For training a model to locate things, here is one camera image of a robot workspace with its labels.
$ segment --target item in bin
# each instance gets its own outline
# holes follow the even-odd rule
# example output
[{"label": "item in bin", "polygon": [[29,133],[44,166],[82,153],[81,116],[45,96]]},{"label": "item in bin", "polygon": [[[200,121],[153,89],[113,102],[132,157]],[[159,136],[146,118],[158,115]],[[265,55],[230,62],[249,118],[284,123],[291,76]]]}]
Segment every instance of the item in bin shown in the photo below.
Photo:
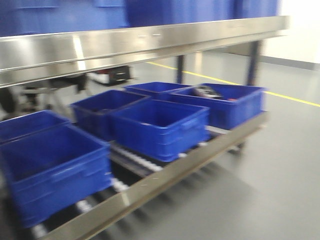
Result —
[{"label": "item in bin", "polygon": [[203,97],[208,99],[223,99],[223,96],[210,86],[196,86],[193,89],[193,92],[198,97]]}]

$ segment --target stainless steel shelf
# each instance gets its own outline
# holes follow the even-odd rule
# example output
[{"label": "stainless steel shelf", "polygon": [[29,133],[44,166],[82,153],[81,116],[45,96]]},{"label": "stainless steel shelf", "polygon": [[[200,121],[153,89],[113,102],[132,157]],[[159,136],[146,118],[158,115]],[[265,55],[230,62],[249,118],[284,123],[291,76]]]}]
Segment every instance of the stainless steel shelf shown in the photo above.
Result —
[{"label": "stainless steel shelf", "polygon": [[0,88],[279,36],[288,17],[0,37]]},{"label": "stainless steel shelf", "polygon": [[210,140],[207,145],[191,150],[186,157],[169,163],[163,170],[148,175],[127,190],[111,196],[94,206],[90,211],[66,222],[40,239],[90,239],[190,173],[208,164],[212,161],[212,157],[243,142],[250,134],[257,131],[266,120],[267,113],[263,112],[227,134]]}]

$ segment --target bin handle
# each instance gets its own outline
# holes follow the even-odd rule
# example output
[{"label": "bin handle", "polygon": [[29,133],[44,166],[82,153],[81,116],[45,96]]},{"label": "bin handle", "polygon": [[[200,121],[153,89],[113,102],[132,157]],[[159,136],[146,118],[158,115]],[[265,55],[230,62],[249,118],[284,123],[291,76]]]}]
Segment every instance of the bin handle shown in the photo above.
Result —
[{"label": "bin handle", "polygon": [[69,168],[66,168],[64,170],[61,170],[59,172],[56,172],[51,176],[52,182],[56,183],[59,181],[62,181],[66,178],[69,178],[75,174],[81,173],[84,170],[84,165],[83,164],[77,164],[74,166],[71,166]]},{"label": "bin handle", "polygon": [[191,129],[191,128],[197,128],[199,125],[198,125],[198,121],[196,119],[191,119],[187,122],[184,122],[182,123],[182,128],[183,130],[188,130],[188,129]]}]

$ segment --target blue plastic bin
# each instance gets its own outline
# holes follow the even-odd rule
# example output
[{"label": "blue plastic bin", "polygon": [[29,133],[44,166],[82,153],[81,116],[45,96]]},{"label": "blue plastic bin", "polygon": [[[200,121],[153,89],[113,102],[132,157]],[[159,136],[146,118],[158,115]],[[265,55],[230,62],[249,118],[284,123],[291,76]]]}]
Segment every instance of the blue plastic bin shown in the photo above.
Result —
[{"label": "blue plastic bin", "polygon": [[126,0],[131,27],[227,20],[233,0]]},{"label": "blue plastic bin", "polygon": [[262,87],[210,83],[202,85],[221,93],[223,99],[195,96],[193,88],[188,88],[173,93],[171,100],[176,103],[209,107],[210,126],[230,130],[263,111],[265,89]]},{"label": "blue plastic bin", "polygon": [[169,82],[160,82],[153,81],[142,84],[128,85],[124,86],[124,88],[133,93],[144,94],[151,96],[155,100],[170,100],[170,94],[183,89],[189,88],[190,85],[178,84],[178,83],[169,83]]},{"label": "blue plastic bin", "polygon": [[3,144],[0,152],[11,197],[25,228],[111,185],[109,145],[73,126]]},{"label": "blue plastic bin", "polygon": [[70,121],[53,111],[44,110],[0,122],[0,144],[30,134],[70,124]]},{"label": "blue plastic bin", "polygon": [[171,162],[206,141],[209,109],[148,100],[113,114],[116,141],[151,158]]},{"label": "blue plastic bin", "polygon": [[0,36],[128,26],[125,0],[0,0]]},{"label": "blue plastic bin", "polygon": [[71,104],[78,126],[105,141],[114,139],[111,114],[149,96],[109,90]]},{"label": "blue plastic bin", "polygon": [[234,18],[247,19],[278,15],[279,0],[234,0]]}]

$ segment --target metal rack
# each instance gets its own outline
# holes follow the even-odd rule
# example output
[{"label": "metal rack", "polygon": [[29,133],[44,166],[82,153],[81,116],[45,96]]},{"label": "metal rack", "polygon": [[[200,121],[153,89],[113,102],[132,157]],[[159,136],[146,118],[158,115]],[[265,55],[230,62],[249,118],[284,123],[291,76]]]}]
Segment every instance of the metal rack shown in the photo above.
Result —
[{"label": "metal rack", "polygon": [[[173,56],[179,56],[177,82],[181,83],[184,54],[246,42],[252,43],[247,84],[254,85],[261,41],[279,36],[280,31],[286,29],[287,21],[286,16],[274,16],[2,37],[0,88]],[[208,142],[191,149],[174,162],[162,165],[139,153],[119,152],[114,145],[111,154],[114,174],[119,179],[117,183],[124,182],[122,185],[125,187],[96,193],[75,204],[78,209],[82,206],[77,214],[66,214],[68,217],[59,224],[52,224],[49,220],[43,226],[22,231],[22,235],[26,239],[26,235],[35,229],[41,232],[42,228],[46,228],[37,235],[42,240],[89,239],[209,163],[212,157],[243,143],[266,120],[267,113],[263,112],[225,134],[212,132],[212,139]],[[137,156],[145,162],[134,162],[130,156]],[[1,218],[6,215],[4,208],[0,204],[0,224],[3,222]],[[12,227],[14,220],[4,222],[2,224],[8,229],[7,239],[12,239],[18,227]]]}]

